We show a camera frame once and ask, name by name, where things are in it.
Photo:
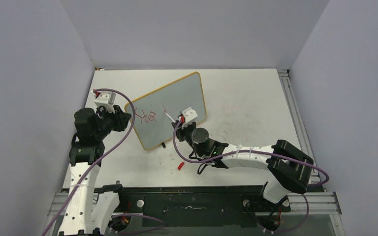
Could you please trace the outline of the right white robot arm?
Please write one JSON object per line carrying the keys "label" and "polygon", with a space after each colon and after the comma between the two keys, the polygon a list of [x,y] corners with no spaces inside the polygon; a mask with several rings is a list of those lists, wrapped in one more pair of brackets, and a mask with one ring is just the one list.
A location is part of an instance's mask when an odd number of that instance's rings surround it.
{"label": "right white robot arm", "polygon": [[206,164],[215,168],[256,168],[267,170],[272,177],[266,181],[259,205],[272,210],[289,193],[304,194],[308,190],[314,161],[303,151],[286,140],[264,147],[245,147],[221,143],[209,137],[204,128],[192,124],[184,127],[181,122],[171,123],[172,141],[186,142],[192,149],[190,163]]}

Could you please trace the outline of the yellow framed whiteboard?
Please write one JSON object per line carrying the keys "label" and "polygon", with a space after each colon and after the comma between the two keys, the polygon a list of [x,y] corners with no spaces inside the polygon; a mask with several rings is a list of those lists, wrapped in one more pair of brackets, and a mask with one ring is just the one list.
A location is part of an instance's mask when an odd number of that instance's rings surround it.
{"label": "yellow framed whiteboard", "polygon": [[172,122],[164,113],[178,119],[182,110],[192,107],[198,115],[196,121],[207,117],[201,74],[197,71],[187,75],[162,70],[138,73],[134,89],[137,90],[135,99],[126,103],[125,111],[135,111],[133,129],[146,151],[172,137]]}

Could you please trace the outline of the red marker cap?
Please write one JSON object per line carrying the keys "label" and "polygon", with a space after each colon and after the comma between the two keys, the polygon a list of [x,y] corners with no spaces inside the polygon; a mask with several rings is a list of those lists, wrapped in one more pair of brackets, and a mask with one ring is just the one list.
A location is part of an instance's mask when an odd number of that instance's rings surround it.
{"label": "red marker cap", "polygon": [[181,168],[184,166],[184,164],[185,164],[184,162],[181,162],[181,163],[179,164],[179,166],[177,167],[177,170],[180,171]]}

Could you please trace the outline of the red white marker pen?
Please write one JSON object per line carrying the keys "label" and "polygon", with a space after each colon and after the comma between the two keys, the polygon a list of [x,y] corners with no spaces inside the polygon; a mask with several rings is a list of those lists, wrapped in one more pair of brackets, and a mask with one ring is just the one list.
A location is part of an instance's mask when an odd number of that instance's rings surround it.
{"label": "red white marker pen", "polygon": [[175,122],[176,122],[176,120],[175,120],[170,114],[168,114],[167,112],[164,113],[164,114],[166,115],[166,117],[167,117],[169,120],[171,120],[172,123],[175,123]]}

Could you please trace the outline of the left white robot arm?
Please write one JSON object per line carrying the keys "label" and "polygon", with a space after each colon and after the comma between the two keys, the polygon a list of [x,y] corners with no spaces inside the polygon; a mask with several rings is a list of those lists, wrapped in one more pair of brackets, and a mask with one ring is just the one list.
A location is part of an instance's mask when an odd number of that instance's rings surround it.
{"label": "left white robot arm", "polygon": [[119,193],[121,186],[113,184],[103,187],[101,198],[93,203],[101,157],[107,154],[104,138],[112,131],[130,131],[127,125],[135,120],[120,106],[113,108],[113,112],[103,106],[96,110],[82,108],[74,114],[76,133],[69,152],[69,196],[62,207],[60,236],[102,236],[113,211],[122,211],[127,205],[126,196]]}

